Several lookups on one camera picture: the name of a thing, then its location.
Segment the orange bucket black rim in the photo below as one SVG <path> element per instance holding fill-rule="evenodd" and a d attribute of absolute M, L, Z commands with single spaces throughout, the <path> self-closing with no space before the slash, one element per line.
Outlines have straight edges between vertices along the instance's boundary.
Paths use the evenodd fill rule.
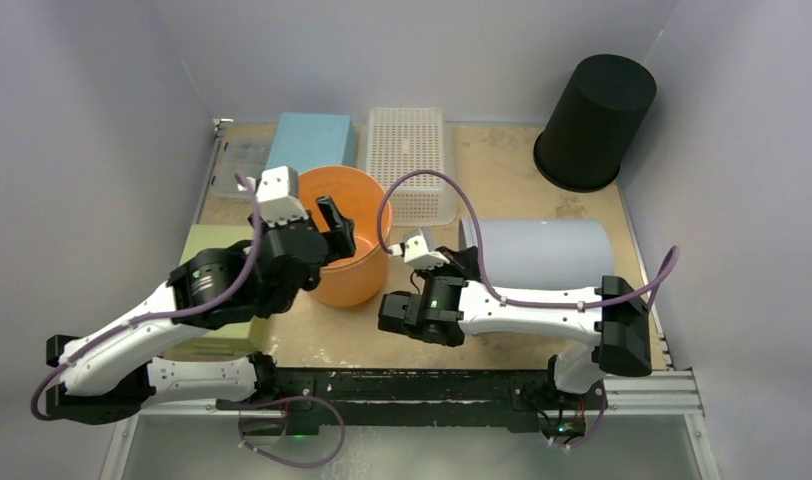
<path fill-rule="evenodd" d="M 384 195 L 373 177 L 354 167 L 324 166 L 299 175 L 299 198 L 334 249 L 311 292 L 318 302 L 354 307 L 386 284 L 389 257 L 380 242 L 389 239 L 393 213 Z"/>

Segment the blue perforated plastic basket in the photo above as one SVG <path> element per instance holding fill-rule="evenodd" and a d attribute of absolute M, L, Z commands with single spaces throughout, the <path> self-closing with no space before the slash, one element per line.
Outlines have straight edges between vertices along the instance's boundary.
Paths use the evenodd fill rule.
<path fill-rule="evenodd" d="M 266 169 L 302 174 L 330 165 L 354 167 L 358 132 L 349 115 L 286 112 L 280 116 Z"/>

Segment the white perforated plastic basket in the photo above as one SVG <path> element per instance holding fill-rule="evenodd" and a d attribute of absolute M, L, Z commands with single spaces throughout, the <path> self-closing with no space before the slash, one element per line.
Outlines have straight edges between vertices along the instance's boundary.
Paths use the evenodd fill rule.
<path fill-rule="evenodd" d="M 375 107 L 365 133 L 360 165 L 384 189 L 416 170 L 455 177 L 452 134 L 439 108 Z M 390 205 L 395 226 L 443 226 L 457 215 L 457 194 L 444 180 L 419 175 L 395 189 Z"/>

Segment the green perforated plastic basket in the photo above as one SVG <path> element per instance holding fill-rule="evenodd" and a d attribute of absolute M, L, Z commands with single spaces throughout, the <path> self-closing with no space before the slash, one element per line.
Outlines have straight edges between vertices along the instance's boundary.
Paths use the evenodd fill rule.
<path fill-rule="evenodd" d="M 249 226 L 195 224 L 191 227 L 181 256 L 181 263 L 207 248 L 224 248 L 237 241 L 250 240 Z M 271 327 L 268 320 L 253 318 L 247 323 L 230 324 L 190 339 L 164 353 L 169 360 L 227 361 L 267 349 Z"/>

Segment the grey plastic bucket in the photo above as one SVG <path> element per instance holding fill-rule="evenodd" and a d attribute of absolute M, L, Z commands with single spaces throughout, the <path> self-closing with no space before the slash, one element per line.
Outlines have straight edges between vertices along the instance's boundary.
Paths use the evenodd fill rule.
<path fill-rule="evenodd" d="M 483 265 L 494 287 L 593 287 L 615 273 L 603 226 L 591 219 L 481 219 Z"/>

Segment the black plastic bucket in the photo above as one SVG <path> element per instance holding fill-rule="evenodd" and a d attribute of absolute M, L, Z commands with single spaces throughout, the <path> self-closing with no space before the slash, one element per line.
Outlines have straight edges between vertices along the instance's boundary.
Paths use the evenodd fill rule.
<path fill-rule="evenodd" d="M 537 170 L 564 190 L 605 188 L 617 178 L 656 94 L 654 76 L 630 58 L 583 59 L 534 143 Z"/>

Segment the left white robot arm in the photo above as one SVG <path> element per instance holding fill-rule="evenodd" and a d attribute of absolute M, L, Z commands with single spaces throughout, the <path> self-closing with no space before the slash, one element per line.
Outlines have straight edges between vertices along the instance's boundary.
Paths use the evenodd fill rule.
<path fill-rule="evenodd" d="M 263 211 L 254 210 L 250 239 L 200 251 L 131 312 L 89 336 L 50 337 L 51 371 L 32 396 L 32 414 L 103 425 L 174 401 L 274 405 L 280 382 L 268 355 L 187 362 L 165 353 L 224 326 L 288 311 L 298 292 L 318 286 L 324 266 L 354 256 L 352 220 L 328 196 L 316 204 L 325 231 L 308 213 L 269 225 Z"/>

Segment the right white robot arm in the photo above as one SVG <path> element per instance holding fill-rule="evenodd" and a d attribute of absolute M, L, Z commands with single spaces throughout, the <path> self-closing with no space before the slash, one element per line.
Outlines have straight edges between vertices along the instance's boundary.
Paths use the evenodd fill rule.
<path fill-rule="evenodd" d="M 651 374 L 649 307 L 623 278 L 606 275 L 580 289 L 501 288 L 455 276 L 430 276 L 421 293 L 383 296 L 379 330 L 458 347 L 469 336 L 515 333 L 562 337 L 575 347 L 558 355 L 543 381 L 546 399 L 566 407 L 605 375 Z"/>

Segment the clear plastic screw organizer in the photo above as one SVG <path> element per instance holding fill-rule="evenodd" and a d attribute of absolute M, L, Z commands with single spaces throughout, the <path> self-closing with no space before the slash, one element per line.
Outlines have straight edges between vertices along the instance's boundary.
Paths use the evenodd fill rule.
<path fill-rule="evenodd" d="M 211 193 L 229 201 L 245 201 L 247 196 L 238 189 L 235 174 L 258 179 L 265 169 L 272 145 L 272 135 L 240 135 L 229 138 L 213 173 Z"/>

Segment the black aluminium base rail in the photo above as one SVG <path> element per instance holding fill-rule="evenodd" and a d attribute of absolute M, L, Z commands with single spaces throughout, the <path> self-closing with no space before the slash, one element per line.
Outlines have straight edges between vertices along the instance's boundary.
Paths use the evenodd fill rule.
<path fill-rule="evenodd" d="M 148 406 L 141 415 L 224 416 L 267 420 L 254 435 L 315 435 L 322 426 L 490 427 L 512 433 L 574 437 L 606 414 L 683 416 L 702 413 L 693 375 L 656 371 L 642 378 L 608 376 L 584 395 L 551 393 L 547 372 L 288 368 L 276 396 L 286 406 L 189 400 Z"/>

